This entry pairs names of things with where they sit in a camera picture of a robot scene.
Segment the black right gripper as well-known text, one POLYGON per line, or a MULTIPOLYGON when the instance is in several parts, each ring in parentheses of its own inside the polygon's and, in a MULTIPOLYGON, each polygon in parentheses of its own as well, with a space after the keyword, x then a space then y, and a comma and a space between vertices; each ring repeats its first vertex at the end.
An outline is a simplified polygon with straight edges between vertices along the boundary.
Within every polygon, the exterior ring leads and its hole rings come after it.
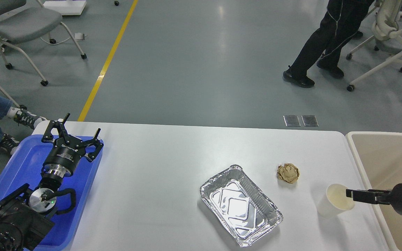
POLYGON ((393 209, 402 215, 402 184, 395 185, 391 191, 346 189, 345 195, 357 202, 392 205, 393 209))

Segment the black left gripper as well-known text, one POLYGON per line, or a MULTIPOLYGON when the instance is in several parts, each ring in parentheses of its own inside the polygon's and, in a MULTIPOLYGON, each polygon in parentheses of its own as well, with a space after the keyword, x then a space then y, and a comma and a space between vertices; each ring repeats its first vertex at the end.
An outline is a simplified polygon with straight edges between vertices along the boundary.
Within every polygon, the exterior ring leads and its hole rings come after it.
POLYGON ((74 174, 80 160, 84 157, 88 162, 96 159, 104 147, 104 143, 98 136, 102 129, 98 128, 94 137, 83 141, 81 138, 71 136, 67 133, 65 123, 70 113, 65 115, 62 121, 51 120, 46 127, 41 141, 52 143, 53 147, 43 162, 43 173, 51 173, 51 170, 58 170, 62 177, 70 177, 74 174), (56 129, 58 138, 53 139, 52 130, 56 129), (86 148, 94 146, 93 152, 87 152, 86 148))

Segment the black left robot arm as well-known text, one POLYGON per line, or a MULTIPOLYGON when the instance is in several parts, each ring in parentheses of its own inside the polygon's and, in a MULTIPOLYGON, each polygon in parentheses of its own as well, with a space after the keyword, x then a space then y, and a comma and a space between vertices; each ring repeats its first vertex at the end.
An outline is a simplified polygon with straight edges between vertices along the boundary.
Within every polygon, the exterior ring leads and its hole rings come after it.
POLYGON ((94 181, 103 141, 63 121, 21 142, 0 176, 0 251, 59 251, 69 244, 94 181))

